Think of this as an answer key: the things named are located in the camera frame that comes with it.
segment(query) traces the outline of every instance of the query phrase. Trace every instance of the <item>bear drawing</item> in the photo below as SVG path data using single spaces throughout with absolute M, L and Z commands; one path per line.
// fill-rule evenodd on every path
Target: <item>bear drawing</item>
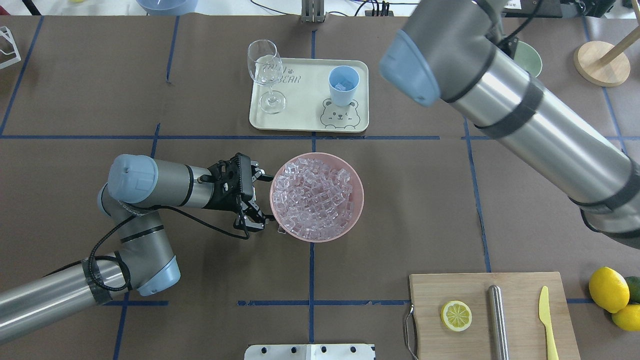
M 331 99 L 323 101 L 324 111 L 320 116 L 320 122 L 324 128 L 346 129 L 351 126 L 353 129 L 360 123 L 358 115 L 358 102 L 351 100 L 347 106 L 337 106 Z

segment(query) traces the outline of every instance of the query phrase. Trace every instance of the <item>brown table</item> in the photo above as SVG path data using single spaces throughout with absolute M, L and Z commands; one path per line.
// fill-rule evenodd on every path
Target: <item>brown table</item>
M 249 344 L 365 342 L 378 359 L 409 359 L 401 321 L 408 276 L 487 271 L 560 272 L 582 358 L 636 356 L 637 334 L 590 303 L 586 286 L 600 266 L 639 275 L 640 250 L 586 229 L 563 193 L 444 102 L 421 108 L 384 81 L 378 61 L 404 22 L 0 17 L 23 55 L 0 70 L 0 291 L 85 258 L 113 227 L 95 197 L 122 153 L 206 167 L 243 152 L 273 173 L 301 153 L 330 152 L 356 169 L 366 194 L 353 230 L 315 246 L 274 225 L 240 241 L 162 213 L 178 284 L 74 315 L 2 345 L 0 358 L 242 359 Z M 505 20 L 507 31 L 518 24 Z M 640 159 L 638 48 L 627 51 L 629 80 L 606 91 L 572 62 L 589 38 L 615 44 L 635 26 L 536 19 L 521 39 L 543 58 L 542 82 Z M 258 38 L 272 39 L 285 57 L 364 61 L 367 131 L 253 128 L 245 56 Z M 267 208 L 268 185 L 257 194 Z M 226 228 L 233 219 L 192 213 Z

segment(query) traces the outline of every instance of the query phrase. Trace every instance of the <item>wine glass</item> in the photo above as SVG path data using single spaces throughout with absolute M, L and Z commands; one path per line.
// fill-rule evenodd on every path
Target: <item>wine glass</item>
M 269 87 L 269 91 L 260 96 L 260 109 L 267 114 L 277 114 L 284 110 L 287 99 L 282 92 L 272 89 L 282 79 L 282 59 L 276 45 L 269 40 L 252 42 L 247 50 L 247 66 L 253 82 Z

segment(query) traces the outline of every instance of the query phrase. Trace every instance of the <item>bowl of ice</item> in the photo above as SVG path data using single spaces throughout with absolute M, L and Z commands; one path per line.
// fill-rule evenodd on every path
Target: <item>bowl of ice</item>
M 321 243 L 339 238 L 358 222 L 364 189 L 346 161 L 310 152 L 282 165 L 271 183 L 269 201 L 282 230 Z

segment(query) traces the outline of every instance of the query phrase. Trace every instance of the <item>lime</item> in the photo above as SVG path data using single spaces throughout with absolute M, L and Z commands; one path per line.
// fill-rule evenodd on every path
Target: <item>lime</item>
M 449 330 L 464 331 L 471 325 L 471 310 L 462 301 L 449 301 L 442 307 L 440 318 Z
M 629 301 L 640 303 L 640 277 L 627 276 L 625 281 L 629 285 Z
M 611 315 L 613 322 L 626 331 L 640 331 L 640 305 L 630 304 Z
M 625 278 L 606 266 L 591 275 L 589 293 L 598 306 L 612 314 L 629 303 L 629 286 Z

